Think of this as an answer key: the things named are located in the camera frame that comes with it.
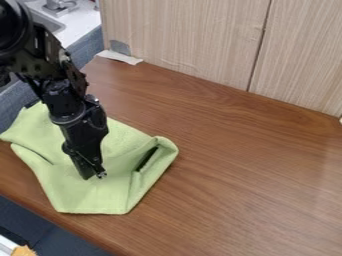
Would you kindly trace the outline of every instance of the white paper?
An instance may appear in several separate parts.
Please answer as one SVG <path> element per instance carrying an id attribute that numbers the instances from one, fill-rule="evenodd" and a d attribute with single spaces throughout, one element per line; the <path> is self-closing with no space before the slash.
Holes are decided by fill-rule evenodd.
<path id="1" fill-rule="evenodd" d="M 96 55 L 103 57 L 103 58 L 107 58 L 107 59 L 123 61 L 127 64 L 134 65 L 134 66 L 144 61 L 143 59 L 137 59 L 132 56 L 127 56 L 125 54 L 121 54 L 121 53 L 109 51 L 109 50 L 104 50 Z"/>

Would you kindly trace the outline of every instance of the floor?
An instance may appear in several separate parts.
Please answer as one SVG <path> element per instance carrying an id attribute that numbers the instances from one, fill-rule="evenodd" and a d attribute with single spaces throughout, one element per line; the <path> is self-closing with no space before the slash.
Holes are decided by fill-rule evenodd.
<path id="1" fill-rule="evenodd" d="M 28 241 L 39 256 L 112 255 L 2 196 L 0 226 Z"/>

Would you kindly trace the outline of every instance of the cloth fold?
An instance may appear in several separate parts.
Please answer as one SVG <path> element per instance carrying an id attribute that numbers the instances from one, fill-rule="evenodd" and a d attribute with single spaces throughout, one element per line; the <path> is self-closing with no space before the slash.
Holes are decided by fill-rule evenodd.
<path id="1" fill-rule="evenodd" d="M 101 143 L 103 166 L 108 176 L 85 181 L 69 156 L 61 150 L 64 137 L 51 123 L 42 103 L 22 109 L 0 139 L 35 173 L 51 204 L 58 212 L 125 214 L 158 180 L 178 154 L 170 140 L 150 137 L 108 118 L 109 134 Z M 137 166 L 150 149 L 157 147 L 147 163 Z"/>

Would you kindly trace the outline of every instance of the beige wall panel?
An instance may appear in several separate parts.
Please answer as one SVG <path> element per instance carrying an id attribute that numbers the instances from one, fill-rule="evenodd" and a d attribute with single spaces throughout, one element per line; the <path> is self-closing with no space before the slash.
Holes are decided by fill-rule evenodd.
<path id="1" fill-rule="evenodd" d="M 342 1 L 273 0 L 251 92 L 342 113 Z"/>
<path id="2" fill-rule="evenodd" d="M 168 69 L 247 89 L 269 0 L 102 0 L 106 46 Z"/>

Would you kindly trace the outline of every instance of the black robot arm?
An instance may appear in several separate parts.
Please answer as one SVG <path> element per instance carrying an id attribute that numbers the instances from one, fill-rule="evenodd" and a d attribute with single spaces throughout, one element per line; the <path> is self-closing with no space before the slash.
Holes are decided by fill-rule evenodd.
<path id="1" fill-rule="evenodd" d="M 85 75 L 58 39 L 32 22 L 20 2 L 0 0 L 0 24 L 0 86 L 8 82 L 10 72 L 28 83 L 60 127 L 62 149 L 80 175 L 85 180 L 106 176 L 100 148 L 108 133 L 106 114 L 99 101 L 86 94 Z"/>

